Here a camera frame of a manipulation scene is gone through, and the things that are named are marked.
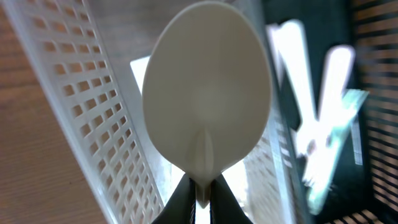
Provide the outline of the white plastic spoon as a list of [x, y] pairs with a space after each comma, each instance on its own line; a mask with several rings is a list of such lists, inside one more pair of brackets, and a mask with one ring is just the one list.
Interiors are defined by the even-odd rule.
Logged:
[[259, 142], [271, 98], [262, 40], [246, 16], [219, 1], [196, 2], [170, 21], [142, 87], [149, 138], [196, 183], [202, 207], [211, 183]]

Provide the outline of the white plastic fork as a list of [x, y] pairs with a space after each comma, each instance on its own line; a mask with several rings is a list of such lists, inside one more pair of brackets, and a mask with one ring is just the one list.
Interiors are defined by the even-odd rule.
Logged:
[[296, 132], [296, 150], [300, 156], [308, 156], [302, 180], [312, 186], [320, 177], [330, 172], [326, 168], [327, 154], [331, 152], [332, 130], [338, 118], [345, 118], [342, 109], [342, 93], [353, 66], [355, 52], [350, 45], [337, 45], [326, 54], [320, 105], [315, 114], [310, 75], [295, 90], [298, 98], [302, 125]]
[[317, 119], [304, 25], [298, 19], [291, 19], [281, 25], [268, 25], [266, 30], [277, 81], [282, 83], [285, 68], [301, 118], [298, 130], [292, 131], [295, 152], [298, 157], [306, 156], [315, 139], [310, 131], [317, 125]]

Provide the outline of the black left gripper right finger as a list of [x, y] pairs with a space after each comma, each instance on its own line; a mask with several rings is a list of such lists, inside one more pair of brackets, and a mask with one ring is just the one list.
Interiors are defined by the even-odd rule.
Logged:
[[210, 219], [211, 224], [252, 224], [222, 174], [211, 183]]

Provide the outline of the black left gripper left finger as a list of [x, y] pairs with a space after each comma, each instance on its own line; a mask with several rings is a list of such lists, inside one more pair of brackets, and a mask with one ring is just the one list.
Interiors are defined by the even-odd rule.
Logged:
[[196, 185], [184, 174], [170, 200], [152, 224], [194, 224]]

